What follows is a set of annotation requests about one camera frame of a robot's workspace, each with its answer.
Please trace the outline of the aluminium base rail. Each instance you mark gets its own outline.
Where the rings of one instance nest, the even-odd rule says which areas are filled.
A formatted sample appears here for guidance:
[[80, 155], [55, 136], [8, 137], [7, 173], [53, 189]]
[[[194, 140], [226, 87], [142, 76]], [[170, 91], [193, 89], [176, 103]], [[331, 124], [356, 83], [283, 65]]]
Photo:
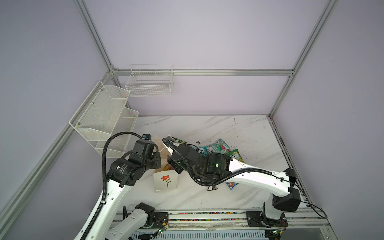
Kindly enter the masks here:
[[156, 210], [154, 223], [148, 230], [168, 225], [170, 230], [237, 230], [237, 229], [312, 229], [330, 228], [328, 220], [310, 208], [285, 212], [279, 220], [264, 220], [261, 209], [246, 210]]

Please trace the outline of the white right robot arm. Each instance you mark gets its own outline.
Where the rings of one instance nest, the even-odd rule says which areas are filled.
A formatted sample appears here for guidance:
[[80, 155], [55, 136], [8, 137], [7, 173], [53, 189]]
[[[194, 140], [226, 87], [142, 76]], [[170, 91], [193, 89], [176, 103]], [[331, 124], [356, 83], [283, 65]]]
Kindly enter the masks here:
[[261, 217], [268, 221], [279, 221], [285, 212], [295, 212], [302, 198], [296, 187], [296, 172], [282, 172], [256, 168], [230, 156], [212, 153], [203, 155], [189, 145], [175, 146], [163, 141], [171, 153], [168, 163], [178, 173], [186, 171], [191, 179], [202, 187], [213, 187], [231, 182], [255, 187], [270, 193], [263, 204]]

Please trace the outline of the green Fox's Spring Tea bag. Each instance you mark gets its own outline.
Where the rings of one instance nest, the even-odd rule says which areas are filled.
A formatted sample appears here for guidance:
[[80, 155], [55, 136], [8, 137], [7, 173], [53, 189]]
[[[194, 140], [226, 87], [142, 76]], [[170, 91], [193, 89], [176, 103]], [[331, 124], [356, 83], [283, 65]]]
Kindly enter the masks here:
[[171, 143], [172, 145], [178, 147], [180, 145], [185, 145], [187, 142], [183, 141], [183, 140], [180, 140], [178, 138], [174, 138], [172, 136], [167, 136], [166, 137], [166, 140]]

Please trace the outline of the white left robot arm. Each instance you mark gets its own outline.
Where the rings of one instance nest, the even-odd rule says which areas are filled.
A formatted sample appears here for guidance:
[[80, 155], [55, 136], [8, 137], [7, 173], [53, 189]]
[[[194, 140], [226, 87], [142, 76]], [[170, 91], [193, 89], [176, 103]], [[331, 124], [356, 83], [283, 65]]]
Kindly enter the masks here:
[[155, 209], [144, 203], [135, 206], [122, 222], [112, 227], [122, 200], [147, 170], [158, 169], [161, 156], [158, 146], [150, 140], [136, 141], [132, 151], [111, 164], [102, 165], [102, 193], [85, 224], [76, 235], [77, 240], [127, 240], [141, 227], [154, 222]]

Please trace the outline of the blue M&M's packet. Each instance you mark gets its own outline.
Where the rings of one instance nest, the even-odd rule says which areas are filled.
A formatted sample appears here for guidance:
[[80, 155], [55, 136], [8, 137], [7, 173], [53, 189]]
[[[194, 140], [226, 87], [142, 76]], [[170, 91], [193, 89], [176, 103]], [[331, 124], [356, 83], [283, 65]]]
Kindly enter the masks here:
[[230, 190], [232, 190], [235, 186], [238, 185], [238, 183], [226, 182], [226, 185], [229, 187]]

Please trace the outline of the white flowered paper bag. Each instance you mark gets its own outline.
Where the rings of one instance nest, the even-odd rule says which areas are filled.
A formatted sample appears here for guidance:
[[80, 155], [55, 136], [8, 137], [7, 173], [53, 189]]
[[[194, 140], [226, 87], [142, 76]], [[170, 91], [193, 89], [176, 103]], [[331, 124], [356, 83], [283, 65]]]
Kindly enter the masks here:
[[171, 157], [171, 153], [168, 151], [161, 138], [155, 136], [155, 144], [159, 147], [161, 155], [161, 167], [156, 169], [153, 174], [156, 193], [168, 193], [177, 188], [179, 174], [173, 167], [167, 162]]

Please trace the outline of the green yellow Fox's candy bag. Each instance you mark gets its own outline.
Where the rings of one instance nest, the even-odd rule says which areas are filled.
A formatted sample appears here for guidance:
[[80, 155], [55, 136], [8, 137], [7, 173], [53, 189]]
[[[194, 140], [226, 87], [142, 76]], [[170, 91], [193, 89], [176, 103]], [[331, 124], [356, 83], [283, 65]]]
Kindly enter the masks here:
[[227, 156], [230, 156], [231, 158], [236, 159], [239, 162], [244, 162], [238, 149], [234, 149], [234, 150], [230, 151], [229, 153], [227, 153]]

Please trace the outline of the teal green Fox's candy bag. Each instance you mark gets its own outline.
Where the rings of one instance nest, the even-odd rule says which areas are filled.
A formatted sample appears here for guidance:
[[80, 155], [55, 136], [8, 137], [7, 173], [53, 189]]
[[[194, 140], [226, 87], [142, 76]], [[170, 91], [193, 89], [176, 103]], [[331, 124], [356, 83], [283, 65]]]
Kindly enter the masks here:
[[219, 139], [217, 142], [210, 144], [208, 146], [198, 147], [198, 150], [199, 150], [199, 153], [203, 154], [204, 156], [212, 153], [219, 153], [219, 154], [226, 155], [231, 151], [230, 147], [222, 139]]

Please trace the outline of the white mesh two-tier shelf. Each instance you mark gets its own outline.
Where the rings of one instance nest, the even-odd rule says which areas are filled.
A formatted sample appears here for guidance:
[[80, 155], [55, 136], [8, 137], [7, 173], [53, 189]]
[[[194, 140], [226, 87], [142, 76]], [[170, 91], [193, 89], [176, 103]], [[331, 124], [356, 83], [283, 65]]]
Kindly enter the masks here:
[[128, 108], [130, 92], [98, 82], [69, 125], [100, 155], [114, 134], [134, 130], [139, 112]]

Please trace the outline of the aluminium frame post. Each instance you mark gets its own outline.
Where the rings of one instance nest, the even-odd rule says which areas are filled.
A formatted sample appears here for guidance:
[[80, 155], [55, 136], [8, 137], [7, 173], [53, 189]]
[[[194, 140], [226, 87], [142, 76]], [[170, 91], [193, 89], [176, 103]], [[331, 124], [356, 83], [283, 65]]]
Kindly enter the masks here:
[[102, 62], [104, 63], [104, 65], [106, 66], [107, 70], [109, 72], [113, 72], [114, 71], [114, 66], [108, 56], [108, 53], [104, 47], [104, 44], [102, 42], [102, 39], [97, 31], [97, 28], [96, 28], [96, 25], [92, 19], [92, 16], [91, 16], [91, 13], [87, 7], [87, 4], [85, 1], [83, 0], [74, 0], [74, 3], [80, 13], [80, 16], [88, 30], [88, 32], [90, 33], [90, 36], [97, 48], [97, 51], [98, 53], [100, 54], [100, 57], [102, 59]]

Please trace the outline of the brown chocolate bar wrapper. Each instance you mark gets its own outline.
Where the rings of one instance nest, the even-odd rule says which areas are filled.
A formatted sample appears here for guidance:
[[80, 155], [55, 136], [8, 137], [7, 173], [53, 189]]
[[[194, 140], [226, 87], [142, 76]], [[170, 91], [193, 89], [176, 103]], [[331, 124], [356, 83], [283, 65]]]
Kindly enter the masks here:
[[217, 190], [218, 188], [216, 186], [209, 186], [208, 187], [208, 191], [215, 191]]

